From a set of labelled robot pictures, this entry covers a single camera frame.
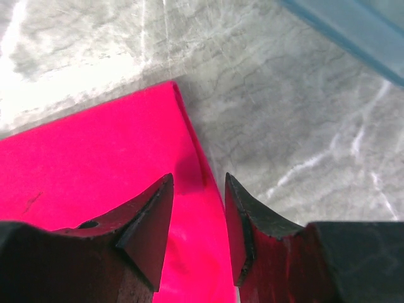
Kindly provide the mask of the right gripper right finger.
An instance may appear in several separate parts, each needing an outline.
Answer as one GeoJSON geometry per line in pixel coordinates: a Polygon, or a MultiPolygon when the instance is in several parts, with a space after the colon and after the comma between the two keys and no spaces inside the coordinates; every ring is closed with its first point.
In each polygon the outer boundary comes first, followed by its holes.
{"type": "Polygon", "coordinates": [[[402,222],[297,225],[225,178],[232,276],[242,302],[402,302],[402,222]]]}

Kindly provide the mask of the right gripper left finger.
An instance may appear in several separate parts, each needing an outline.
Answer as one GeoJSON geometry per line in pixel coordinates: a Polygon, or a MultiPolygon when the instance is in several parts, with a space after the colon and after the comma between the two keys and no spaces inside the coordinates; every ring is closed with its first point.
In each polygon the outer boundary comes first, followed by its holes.
{"type": "Polygon", "coordinates": [[[174,178],[166,174],[75,229],[1,222],[1,301],[151,302],[173,201],[174,178]]]}

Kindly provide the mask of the red t shirt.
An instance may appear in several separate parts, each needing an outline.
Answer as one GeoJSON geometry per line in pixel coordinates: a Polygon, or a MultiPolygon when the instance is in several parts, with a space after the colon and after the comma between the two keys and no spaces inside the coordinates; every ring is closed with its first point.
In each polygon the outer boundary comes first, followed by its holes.
{"type": "Polygon", "coordinates": [[[223,203],[173,81],[1,141],[1,218],[76,227],[165,174],[174,204],[155,302],[234,302],[223,203]]]}

